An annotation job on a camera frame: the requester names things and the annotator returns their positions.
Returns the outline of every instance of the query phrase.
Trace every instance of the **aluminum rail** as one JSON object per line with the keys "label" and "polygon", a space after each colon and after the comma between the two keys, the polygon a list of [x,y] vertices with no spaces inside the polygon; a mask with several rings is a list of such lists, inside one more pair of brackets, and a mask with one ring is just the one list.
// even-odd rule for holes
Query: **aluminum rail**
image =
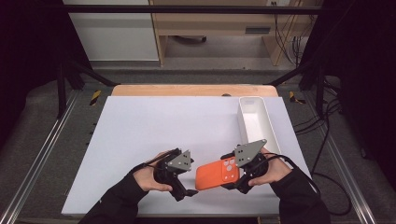
{"label": "aluminum rail", "polygon": [[48,156],[50,155],[58,137],[76,104],[77,98],[79,97],[80,91],[72,91],[68,102],[67,108],[64,115],[55,121],[46,141],[44,142],[42,148],[40,149],[35,161],[30,167],[29,172],[23,179],[17,193],[14,195],[11,203],[8,205],[6,211],[0,217],[1,224],[12,224],[17,220],[18,214],[20,213],[26,199],[28,198],[30,192],[33,189],[35,182],[37,181],[41,170],[43,169]]}
{"label": "aluminum rail", "polygon": [[[312,92],[308,93],[306,91],[303,91],[303,93],[305,99],[307,99],[307,102],[311,107],[312,112],[316,114],[317,110],[314,107],[315,100],[313,93]],[[320,126],[320,133],[322,134],[323,137],[326,135],[326,131],[327,131],[326,124]],[[369,205],[367,204],[366,200],[364,199],[363,194],[361,193],[361,189],[359,188],[358,183],[356,183],[353,174],[350,172],[349,168],[347,167],[347,164],[344,161],[340,150],[338,150],[338,147],[335,144],[331,133],[329,133],[327,139],[328,139],[327,146],[329,147],[329,153],[330,156],[332,157],[332,162],[334,163],[337,173],[340,175],[341,181],[343,182],[343,185],[346,188],[346,192],[350,196],[353,207],[355,208],[356,214],[361,220],[361,223],[375,224],[376,221],[373,216],[373,213]]]}
{"label": "aluminum rail", "polygon": [[206,13],[320,15],[339,13],[341,8],[326,7],[234,7],[234,6],[123,6],[123,5],[44,5],[39,10],[69,13]]}

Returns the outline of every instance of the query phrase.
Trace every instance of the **gray gripper part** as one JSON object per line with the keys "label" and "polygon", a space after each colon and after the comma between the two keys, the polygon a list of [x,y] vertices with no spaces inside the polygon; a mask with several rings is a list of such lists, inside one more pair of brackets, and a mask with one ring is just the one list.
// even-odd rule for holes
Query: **gray gripper part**
{"label": "gray gripper part", "polygon": [[242,167],[251,162],[267,143],[266,139],[238,146],[235,150],[236,166]]}
{"label": "gray gripper part", "polygon": [[171,161],[168,162],[168,166],[177,168],[180,170],[189,171],[191,169],[191,154],[190,151],[187,150]]}

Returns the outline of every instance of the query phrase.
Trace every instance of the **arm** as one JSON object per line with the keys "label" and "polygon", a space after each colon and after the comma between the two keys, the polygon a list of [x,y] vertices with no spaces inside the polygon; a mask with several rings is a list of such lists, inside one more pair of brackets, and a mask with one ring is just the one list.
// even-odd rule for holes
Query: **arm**
{"label": "arm", "polygon": [[103,195],[79,224],[134,223],[137,204],[147,194],[129,173]]}
{"label": "arm", "polygon": [[145,167],[129,172],[109,189],[78,224],[132,224],[137,215],[137,204],[150,190],[171,191],[172,187],[154,180],[154,168]]}
{"label": "arm", "polygon": [[[272,157],[265,148],[262,153]],[[265,175],[249,181],[250,186],[270,184],[280,199],[279,215],[282,224],[289,223],[330,223],[330,214],[326,205],[313,191],[300,169],[291,170],[281,159],[269,161]]]}
{"label": "arm", "polygon": [[331,223],[326,205],[312,190],[300,169],[293,169],[270,186],[280,199],[279,215],[282,224]]}

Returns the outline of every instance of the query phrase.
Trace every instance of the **metal bar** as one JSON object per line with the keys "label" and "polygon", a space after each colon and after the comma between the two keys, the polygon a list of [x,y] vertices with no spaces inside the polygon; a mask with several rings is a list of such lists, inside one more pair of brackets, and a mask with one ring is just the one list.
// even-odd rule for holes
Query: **metal bar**
{"label": "metal bar", "polygon": [[56,117],[57,119],[62,117],[62,114],[66,110],[66,89],[65,89],[65,83],[64,83],[64,65],[59,64],[58,69],[56,71],[56,79],[57,79],[57,84],[58,84],[58,116]]}
{"label": "metal bar", "polygon": [[123,6],[123,5],[46,5],[48,11],[69,13],[213,13],[213,14],[279,14],[319,15],[340,12],[340,8],[325,7],[233,7],[233,6]]}
{"label": "metal bar", "polygon": [[[303,94],[305,96],[305,99],[307,99],[307,102],[311,107],[312,112],[314,114],[317,114],[317,111],[314,107],[315,100],[312,92],[308,93],[306,91],[303,91]],[[327,125],[324,124],[320,126],[320,130],[321,130],[320,133],[324,137],[326,134]],[[327,139],[328,139],[327,145],[329,147],[329,152],[332,157],[332,162],[334,163],[335,169],[337,170],[337,173],[340,175],[341,181],[343,182],[343,185],[350,196],[353,207],[355,208],[356,214],[361,220],[361,223],[375,224],[376,221],[373,216],[373,213],[369,205],[367,204],[366,200],[364,199],[363,194],[361,193],[361,190],[358,184],[356,183],[355,178],[353,177],[352,173],[347,167],[347,164],[344,161],[343,156],[338,150],[338,147],[335,144],[334,139],[332,138],[332,135],[330,133]]]}
{"label": "metal bar", "polygon": [[108,87],[115,87],[117,85],[120,85],[120,83],[116,83],[116,82],[112,82],[104,77],[101,77],[99,74],[95,73],[94,71],[92,71],[91,69],[82,66],[79,63],[76,63],[74,61],[70,61],[69,62],[71,66],[73,66],[74,68],[76,68],[78,71],[87,74],[90,77],[93,77],[94,79],[102,82],[103,84],[107,85]]}
{"label": "metal bar", "polygon": [[274,81],[271,81],[267,84],[263,84],[263,85],[270,85],[270,86],[279,86],[281,85],[283,82],[291,79],[292,77],[295,77],[297,75],[300,75],[302,72],[308,70],[310,67],[312,67],[312,61],[313,60],[309,60],[306,63],[296,67],[295,69],[289,71],[287,74],[283,75],[282,77],[277,78]]}
{"label": "metal bar", "polygon": [[7,210],[0,217],[1,224],[13,224],[17,220],[18,214],[20,213],[27,197],[32,191],[32,188],[38,179],[48,156],[50,155],[56,141],[58,140],[59,134],[61,133],[74,105],[76,104],[79,93],[80,91],[72,91],[72,94],[68,99],[67,108],[64,111],[64,115],[60,119],[57,119],[53,125],[49,136],[40,149],[26,177],[23,179],[17,193],[14,195],[14,198],[8,205]]}

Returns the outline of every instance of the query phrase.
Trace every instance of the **white cabinet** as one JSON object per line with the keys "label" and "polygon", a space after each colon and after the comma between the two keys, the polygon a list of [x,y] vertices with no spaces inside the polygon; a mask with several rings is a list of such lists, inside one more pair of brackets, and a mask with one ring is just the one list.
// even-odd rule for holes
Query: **white cabinet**
{"label": "white cabinet", "polygon": [[[148,5],[147,0],[64,0],[66,5]],[[159,61],[148,13],[70,13],[90,61]]]}

